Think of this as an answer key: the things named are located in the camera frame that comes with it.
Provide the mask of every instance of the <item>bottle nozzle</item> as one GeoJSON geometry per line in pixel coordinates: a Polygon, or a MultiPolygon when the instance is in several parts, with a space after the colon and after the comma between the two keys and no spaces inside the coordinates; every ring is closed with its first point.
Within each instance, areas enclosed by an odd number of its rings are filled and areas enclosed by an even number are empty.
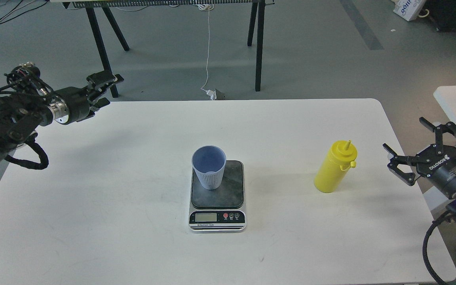
{"type": "Polygon", "coordinates": [[[344,150],[347,151],[348,148],[350,148],[351,140],[347,141],[346,144],[344,145],[344,150]]]}

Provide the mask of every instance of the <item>gray floor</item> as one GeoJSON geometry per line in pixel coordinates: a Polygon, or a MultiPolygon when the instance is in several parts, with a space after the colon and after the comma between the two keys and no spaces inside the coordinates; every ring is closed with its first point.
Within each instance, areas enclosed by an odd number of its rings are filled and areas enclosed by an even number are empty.
{"type": "MultiPolygon", "coordinates": [[[[0,16],[9,9],[1,7],[0,16]]],[[[126,79],[113,101],[208,99],[199,89],[206,78],[208,13],[187,6],[112,10],[132,48],[122,50],[98,11],[112,69],[126,79]]],[[[456,33],[439,34],[427,19],[406,22],[392,10],[389,0],[287,0],[267,6],[262,90],[255,92],[255,48],[245,45],[250,7],[217,5],[210,13],[207,88],[233,100],[375,98],[405,153],[413,155],[433,140],[418,118],[447,121],[432,93],[456,85],[456,33]],[[361,34],[350,18],[354,12],[343,8],[351,2],[380,49],[366,44],[367,31],[361,34]]],[[[27,61],[56,89],[84,86],[87,75],[102,69],[85,11],[50,3],[0,25],[0,86],[3,73],[27,61]]],[[[429,184],[420,187],[425,191],[429,184]]],[[[441,232],[456,264],[456,225],[441,232]]]]}

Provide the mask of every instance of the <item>blue cup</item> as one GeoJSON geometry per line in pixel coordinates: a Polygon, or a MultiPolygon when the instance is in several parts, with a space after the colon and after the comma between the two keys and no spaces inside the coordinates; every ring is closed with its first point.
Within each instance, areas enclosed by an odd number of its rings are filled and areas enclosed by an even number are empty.
{"type": "Polygon", "coordinates": [[[191,159],[193,169],[201,185],[213,190],[221,185],[226,155],[217,146],[203,146],[198,148],[191,159]]]}

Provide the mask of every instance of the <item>white cable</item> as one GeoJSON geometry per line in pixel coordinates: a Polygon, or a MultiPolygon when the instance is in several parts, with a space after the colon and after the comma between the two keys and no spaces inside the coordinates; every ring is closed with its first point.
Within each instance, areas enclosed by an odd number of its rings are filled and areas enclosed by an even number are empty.
{"type": "Polygon", "coordinates": [[[121,9],[121,8],[119,8],[119,7],[116,7],[116,8],[119,9],[119,10],[121,10],[121,11],[141,11],[141,10],[147,8],[147,7],[149,7],[149,6],[144,6],[144,7],[140,8],[140,9],[136,9],[136,10],[125,10],[125,9],[121,9]]]}
{"type": "Polygon", "coordinates": [[[214,10],[214,4],[196,4],[200,11],[212,11],[214,10]]]}
{"type": "Polygon", "coordinates": [[[209,81],[209,54],[210,54],[210,10],[208,10],[208,17],[207,17],[207,23],[209,24],[209,43],[207,45],[207,66],[205,67],[205,71],[207,71],[207,79],[205,80],[205,84],[200,87],[201,90],[208,92],[207,90],[203,89],[205,85],[207,85],[207,82],[209,81]]]}
{"type": "Polygon", "coordinates": [[[19,10],[19,9],[22,9],[22,8],[26,7],[27,5],[29,5],[29,4],[31,4],[31,3],[34,3],[34,2],[36,2],[36,1],[38,1],[38,0],[33,0],[33,1],[29,2],[29,3],[27,3],[26,5],[24,5],[24,6],[20,7],[20,8],[17,8],[17,9],[15,9],[15,10],[13,10],[13,11],[11,11],[8,15],[6,15],[6,16],[3,17],[3,18],[1,18],[1,19],[0,19],[0,22],[1,22],[2,20],[4,20],[5,18],[7,18],[7,17],[8,17],[9,15],[11,15],[12,13],[14,13],[15,11],[17,11],[17,10],[19,10]]]}
{"type": "Polygon", "coordinates": [[[1,18],[1,19],[0,19],[0,22],[1,22],[2,20],[5,20],[5,18],[7,18],[9,15],[11,15],[12,13],[14,13],[15,11],[17,11],[17,10],[19,10],[19,9],[22,9],[22,8],[26,7],[27,5],[29,5],[29,4],[31,4],[31,3],[34,3],[34,2],[36,2],[36,1],[38,1],[38,0],[33,0],[33,1],[29,2],[29,3],[27,3],[26,5],[24,5],[24,6],[20,7],[20,8],[17,8],[17,9],[15,9],[15,10],[13,10],[13,11],[11,11],[11,12],[8,13],[7,15],[5,15],[3,18],[1,18]]]}

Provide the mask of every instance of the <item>digital kitchen scale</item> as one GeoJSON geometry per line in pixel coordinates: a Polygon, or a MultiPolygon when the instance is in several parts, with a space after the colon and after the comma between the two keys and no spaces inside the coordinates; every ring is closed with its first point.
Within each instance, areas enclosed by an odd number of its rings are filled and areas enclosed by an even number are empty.
{"type": "Polygon", "coordinates": [[[246,227],[244,166],[227,160],[221,185],[203,188],[192,172],[189,226],[195,232],[240,232],[246,227]]]}

